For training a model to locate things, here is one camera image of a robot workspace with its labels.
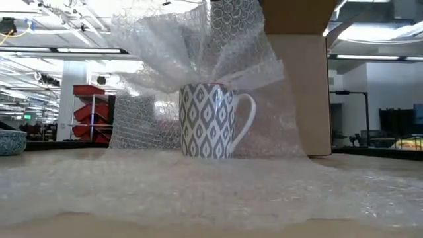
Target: patterned mug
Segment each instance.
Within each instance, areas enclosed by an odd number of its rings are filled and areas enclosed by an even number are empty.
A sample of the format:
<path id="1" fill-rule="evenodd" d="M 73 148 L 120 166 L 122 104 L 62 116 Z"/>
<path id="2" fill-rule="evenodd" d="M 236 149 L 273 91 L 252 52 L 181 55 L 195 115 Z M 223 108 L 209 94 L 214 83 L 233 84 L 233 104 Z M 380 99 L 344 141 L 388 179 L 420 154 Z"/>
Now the patterned mug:
<path id="1" fill-rule="evenodd" d="M 197 83 L 179 92 L 181 146 L 185 156 L 225 159 L 248 132 L 256 115 L 256 103 L 248 94 L 238 95 L 225 85 Z M 235 111 L 241 99 L 249 99 L 251 111 L 244 128 L 234 138 Z"/>

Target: bowl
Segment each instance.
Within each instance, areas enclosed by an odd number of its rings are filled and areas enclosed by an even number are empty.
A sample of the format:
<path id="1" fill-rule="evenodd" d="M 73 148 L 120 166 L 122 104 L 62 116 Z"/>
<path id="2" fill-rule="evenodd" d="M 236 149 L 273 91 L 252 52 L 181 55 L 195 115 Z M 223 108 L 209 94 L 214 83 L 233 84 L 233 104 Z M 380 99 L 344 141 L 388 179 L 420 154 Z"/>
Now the bowl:
<path id="1" fill-rule="evenodd" d="M 0 130 L 0 156 L 19 155 L 26 148 L 26 132 Z"/>

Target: white column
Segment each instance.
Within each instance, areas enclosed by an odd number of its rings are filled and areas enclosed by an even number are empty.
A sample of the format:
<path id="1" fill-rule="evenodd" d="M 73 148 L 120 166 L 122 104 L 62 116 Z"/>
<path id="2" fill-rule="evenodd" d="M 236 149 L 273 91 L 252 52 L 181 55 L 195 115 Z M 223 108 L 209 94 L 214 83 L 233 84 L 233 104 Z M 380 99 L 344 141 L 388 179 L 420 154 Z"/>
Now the white column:
<path id="1" fill-rule="evenodd" d="M 61 81 L 57 141 L 71 139 L 71 126 L 69 125 L 73 118 L 73 86 L 87 83 L 86 63 L 84 61 L 65 61 Z M 81 106 L 81 101 L 75 99 L 75 110 Z"/>

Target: mug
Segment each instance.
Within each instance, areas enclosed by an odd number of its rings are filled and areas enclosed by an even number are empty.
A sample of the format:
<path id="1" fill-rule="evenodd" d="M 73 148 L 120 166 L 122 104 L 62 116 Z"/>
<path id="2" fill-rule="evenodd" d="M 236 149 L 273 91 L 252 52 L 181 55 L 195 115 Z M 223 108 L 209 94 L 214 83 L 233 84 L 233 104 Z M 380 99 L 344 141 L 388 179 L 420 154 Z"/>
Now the mug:
<path id="1" fill-rule="evenodd" d="M 196 83 L 179 91 L 181 147 L 185 156 L 226 159 L 248 132 L 256 115 L 256 103 L 248 94 L 238 95 L 218 83 Z M 238 102 L 251 103 L 249 118 L 234 139 Z"/>

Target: ceiling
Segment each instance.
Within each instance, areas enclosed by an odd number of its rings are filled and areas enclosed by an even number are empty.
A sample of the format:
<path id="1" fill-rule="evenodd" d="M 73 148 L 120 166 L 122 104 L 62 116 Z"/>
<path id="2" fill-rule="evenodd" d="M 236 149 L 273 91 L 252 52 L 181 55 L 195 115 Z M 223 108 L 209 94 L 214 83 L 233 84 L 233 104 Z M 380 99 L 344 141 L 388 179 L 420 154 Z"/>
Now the ceiling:
<path id="1" fill-rule="evenodd" d="M 172 4 L 167 5 L 165 10 L 186 11 L 201 1 L 171 0 Z M 421 19 L 423 14 L 415 14 L 420 5 L 405 6 L 406 1 L 402 0 L 392 0 L 388 3 L 363 1 L 339 0 L 328 30 L 336 28 L 361 12 L 368 9 L 372 11 L 371 14 L 357 20 L 357 23 L 339 37 L 329 49 L 332 54 L 423 55 L 423 26 L 420 33 L 414 28 L 411 31 L 405 28 L 417 25 L 423 20 Z M 14 17 L 17 28 L 17 32 L 8 37 L 1 46 L 113 48 L 115 45 L 109 39 L 112 16 L 122 4 L 131 2 L 132 0 L 0 0 L 0 17 Z M 161 6 L 165 0 L 140 1 L 143 4 L 145 2 Z M 366 41 L 357 41 L 354 37 L 358 36 L 365 38 Z M 388 44 L 380 39 L 375 41 L 371 37 L 395 40 L 396 44 Z M 96 84 L 99 75 L 106 76 L 107 84 L 101 87 L 110 91 L 120 87 L 117 77 L 119 73 L 135 72 L 141 63 L 131 55 L 44 53 L 16 55 L 0 51 L 0 119 L 5 113 L 10 114 L 11 110 L 34 108 L 28 104 L 41 105 L 40 111 L 57 114 L 59 88 L 39 83 L 37 78 L 39 73 L 43 73 L 61 81 L 64 60 L 86 61 L 91 82 Z M 348 69 L 355 63 L 343 60 L 332 62 L 329 67 L 334 70 Z M 7 87 L 21 90 L 8 90 Z"/>

